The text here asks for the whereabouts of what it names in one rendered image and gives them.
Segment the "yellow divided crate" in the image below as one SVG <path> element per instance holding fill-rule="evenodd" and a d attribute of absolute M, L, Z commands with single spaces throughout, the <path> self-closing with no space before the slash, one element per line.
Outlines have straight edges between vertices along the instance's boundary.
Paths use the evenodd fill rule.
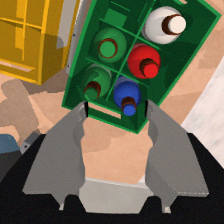
<path fill-rule="evenodd" d="M 31 69 L 0 64 L 0 73 L 42 85 L 66 67 L 79 3 L 0 0 L 0 61 Z"/>

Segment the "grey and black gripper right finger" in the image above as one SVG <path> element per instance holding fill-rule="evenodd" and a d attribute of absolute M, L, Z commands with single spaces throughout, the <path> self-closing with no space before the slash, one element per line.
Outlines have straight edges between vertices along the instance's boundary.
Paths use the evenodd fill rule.
<path fill-rule="evenodd" d="M 152 115 L 151 115 L 152 114 Z M 162 200 L 162 213 L 185 216 L 200 224 L 224 224 L 224 169 L 193 134 L 150 99 L 149 149 L 145 184 Z"/>

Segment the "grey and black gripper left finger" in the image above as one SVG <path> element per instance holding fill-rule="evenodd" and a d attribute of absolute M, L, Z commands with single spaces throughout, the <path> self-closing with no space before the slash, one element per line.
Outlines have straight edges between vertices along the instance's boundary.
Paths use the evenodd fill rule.
<path fill-rule="evenodd" d="M 88 101 L 83 101 L 41 134 L 11 167 L 0 183 L 0 224 L 19 224 L 59 210 L 69 194 L 79 197 L 85 183 L 81 140 L 86 118 Z"/>

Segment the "green plastic crate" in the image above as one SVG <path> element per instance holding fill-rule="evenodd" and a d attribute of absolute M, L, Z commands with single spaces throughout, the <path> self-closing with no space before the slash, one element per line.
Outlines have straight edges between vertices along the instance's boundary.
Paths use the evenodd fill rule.
<path fill-rule="evenodd" d="M 150 99 L 156 105 L 161 105 L 222 16 L 204 0 L 184 1 L 187 3 L 184 4 L 180 0 L 92 0 L 76 48 L 61 107 L 72 110 L 80 102 L 88 101 L 121 114 L 121 119 L 91 107 L 88 107 L 88 117 L 139 134 L 149 121 L 144 117 L 145 100 Z M 141 32 L 150 12 L 162 6 L 175 8 L 186 21 L 186 28 L 179 38 L 169 44 L 149 41 Z M 107 27 L 122 30 L 127 42 L 125 58 L 123 56 L 114 63 L 101 61 L 93 50 L 95 35 Z M 137 78 L 128 68 L 126 60 L 134 44 L 137 43 L 155 47 L 160 55 L 161 67 L 153 78 Z M 90 101 L 83 93 L 81 78 L 92 63 L 111 70 L 112 78 L 109 91 L 104 96 Z M 114 102 L 114 85 L 119 74 L 138 82 L 141 91 L 141 102 L 135 114 L 131 116 L 125 115 Z"/>

